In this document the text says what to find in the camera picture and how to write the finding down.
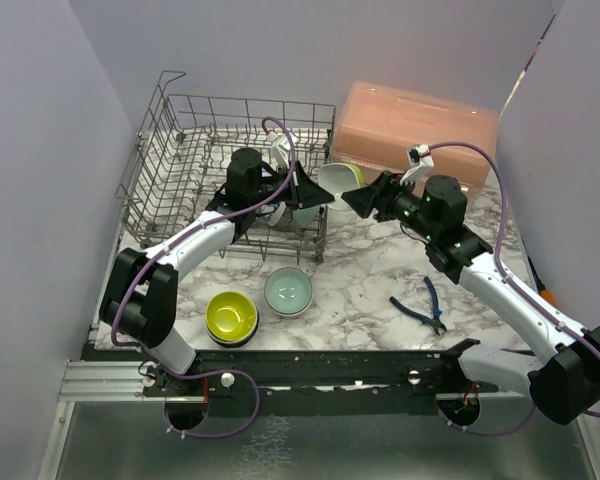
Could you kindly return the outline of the celadon green bowl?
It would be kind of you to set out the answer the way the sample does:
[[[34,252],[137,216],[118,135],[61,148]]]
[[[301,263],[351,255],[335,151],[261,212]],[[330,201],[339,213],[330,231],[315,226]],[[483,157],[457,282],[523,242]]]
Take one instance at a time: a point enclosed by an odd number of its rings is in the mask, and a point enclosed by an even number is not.
[[[319,215],[320,209],[320,206],[296,209],[292,212],[292,219],[300,228],[308,228]]]

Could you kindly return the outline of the white square bowl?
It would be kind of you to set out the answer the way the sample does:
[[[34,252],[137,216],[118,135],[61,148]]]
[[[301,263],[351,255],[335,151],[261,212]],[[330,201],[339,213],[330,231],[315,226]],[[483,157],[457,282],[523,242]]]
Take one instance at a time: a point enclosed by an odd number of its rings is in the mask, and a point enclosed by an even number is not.
[[[341,196],[345,192],[361,188],[364,179],[356,165],[329,163],[319,169],[318,184],[334,197],[334,201],[328,204],[330,208],[336,211],[350,211],[351,207]]]

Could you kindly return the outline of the blue floral bowl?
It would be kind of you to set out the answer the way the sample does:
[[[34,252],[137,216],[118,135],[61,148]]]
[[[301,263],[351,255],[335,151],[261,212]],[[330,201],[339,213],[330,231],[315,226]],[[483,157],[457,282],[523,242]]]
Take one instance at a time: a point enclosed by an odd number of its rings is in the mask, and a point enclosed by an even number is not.
[[[275,226],[282,218],[286,210],[284,202],[277,202],[263,206],[259,212],[259,218],[269,226]]]

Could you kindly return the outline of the yellow-green bowl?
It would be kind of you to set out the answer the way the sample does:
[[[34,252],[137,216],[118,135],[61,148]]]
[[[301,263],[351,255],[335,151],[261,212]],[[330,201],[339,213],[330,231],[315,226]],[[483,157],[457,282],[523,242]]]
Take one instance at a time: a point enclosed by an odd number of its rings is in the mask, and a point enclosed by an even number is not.
[[[247,296],[225,291],[214,296],[206,308],[206,327],[224,340],[236,340],[258,323],[258,310]]]

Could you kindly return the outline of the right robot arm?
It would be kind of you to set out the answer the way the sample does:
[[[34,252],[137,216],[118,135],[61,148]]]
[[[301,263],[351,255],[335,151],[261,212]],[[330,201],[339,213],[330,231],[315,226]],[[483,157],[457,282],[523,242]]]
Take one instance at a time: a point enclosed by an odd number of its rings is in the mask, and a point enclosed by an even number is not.
[[[461,391],[473,381],[497,385],[530,397],[560,425],[600,401],[600,327],[584,327],[518,282],[491,246],[465,226],[467,198],[455,178],[435,175],[416,196],[411,185],[384,172],[341,198],[362,218],[396,220],[419,235],[434,268],[495,311],[533,353],[525,357],[467,341],[439,367],[447,389]]]

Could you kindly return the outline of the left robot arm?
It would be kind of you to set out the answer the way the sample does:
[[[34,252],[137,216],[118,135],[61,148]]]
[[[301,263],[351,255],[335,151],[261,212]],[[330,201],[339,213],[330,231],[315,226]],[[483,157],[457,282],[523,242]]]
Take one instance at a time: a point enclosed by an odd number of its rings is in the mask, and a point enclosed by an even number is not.
[[[115,257],[99,307],[99,319],[143,347],[166,367],[166,382],[186,395],[200,385],[196,352],[175,328],[180,281],[216,252],[242,237],[256,213],[273,203],[314,207],[334,196],[298,162],[276,172],[260,151],[234,151],[226,180],[198,218],[166,241],[144,251],[126,248]]]

